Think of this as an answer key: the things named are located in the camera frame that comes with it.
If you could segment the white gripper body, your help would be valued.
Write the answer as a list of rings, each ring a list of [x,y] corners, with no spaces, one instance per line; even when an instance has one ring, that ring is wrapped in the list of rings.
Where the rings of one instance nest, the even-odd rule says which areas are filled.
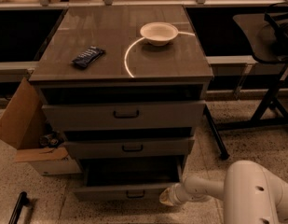
[[[166,188],[159,196],[159,201],[162,204],[168,206],[177,206],[181,205],[180,199],[180,188],[182,187],[181,184],[174,184],[169,188]]]

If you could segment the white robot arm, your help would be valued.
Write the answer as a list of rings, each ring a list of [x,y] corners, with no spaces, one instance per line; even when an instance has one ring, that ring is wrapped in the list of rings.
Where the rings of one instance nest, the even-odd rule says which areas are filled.
[[[177,206],[211,197],[224,203],[224,224],[288,223],[288,183],[253,161],[232,163],[222,181],[191,175],[166,188],[159,201]]]

